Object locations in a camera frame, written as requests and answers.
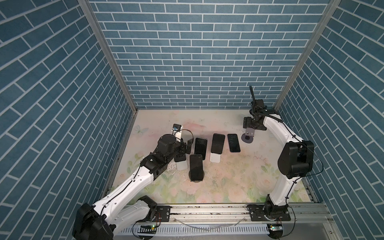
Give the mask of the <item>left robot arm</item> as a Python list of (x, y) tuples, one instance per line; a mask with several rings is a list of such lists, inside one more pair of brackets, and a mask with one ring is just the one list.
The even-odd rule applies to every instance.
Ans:
[(130, 207), (127, 204), (167, 170), (172, 160), (185, 160), (193, 142), (194, 139), (184, 142), (172, 134), (161, 136), (155, 150), (140, 162), (127, 180), (104, 198), (92, 205), (84, 203), (77, 210), (72, 236), (76, 240), (112, 240), (137, 222), (153, 220), (157, 203), (150, 197), (143, 196)]

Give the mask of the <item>grey round base phone stand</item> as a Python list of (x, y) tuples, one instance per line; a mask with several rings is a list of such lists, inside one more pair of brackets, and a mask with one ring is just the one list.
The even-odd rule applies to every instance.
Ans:
[(241, 139), (243, 142), (250, 144), (254, 140), (255, 129), (246, 128), (245, 133), (242, 134)]

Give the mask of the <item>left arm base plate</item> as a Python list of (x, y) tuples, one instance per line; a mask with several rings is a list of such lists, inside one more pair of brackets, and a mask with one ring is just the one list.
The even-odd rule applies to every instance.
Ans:
[(151, 207), (145, 217), (135, 220), (135, 222), (169, 222), (171, 214), (170, 206)]

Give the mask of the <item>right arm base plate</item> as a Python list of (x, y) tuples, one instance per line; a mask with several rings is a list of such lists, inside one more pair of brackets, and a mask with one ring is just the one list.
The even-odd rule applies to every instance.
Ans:
[(288, 206), (275, 206), (265, 203), (265, 205), (249, 204), (246, 206), (249, 211), (252, 222), (260, 221), (283, 221), (288, 222), (291, 216), (288, 211)]

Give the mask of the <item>purple case phone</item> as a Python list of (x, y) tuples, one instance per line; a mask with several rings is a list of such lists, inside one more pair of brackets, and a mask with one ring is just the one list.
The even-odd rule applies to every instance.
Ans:
[(240, 143), (237, 134), (228, 134), (228, 143), (231, 153), (240, 153)]

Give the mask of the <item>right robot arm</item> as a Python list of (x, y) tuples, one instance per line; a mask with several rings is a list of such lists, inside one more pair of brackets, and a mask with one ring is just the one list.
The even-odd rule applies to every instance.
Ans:
[(245, 117), (245, 133), (241, 139), (252, 143), (255, 131), (269, 130), (281, 142), (283, 150), (278, 159), (280, 176), (270, 194), (267, 195), (263, 212), (267, 220), (274, 221), (289, 215), (288, 200), (295, 184), (313, 169), (314, 144), (297, 136), (274, 110), (268, 110), (263, 100), (253, 99), (250, 117)]

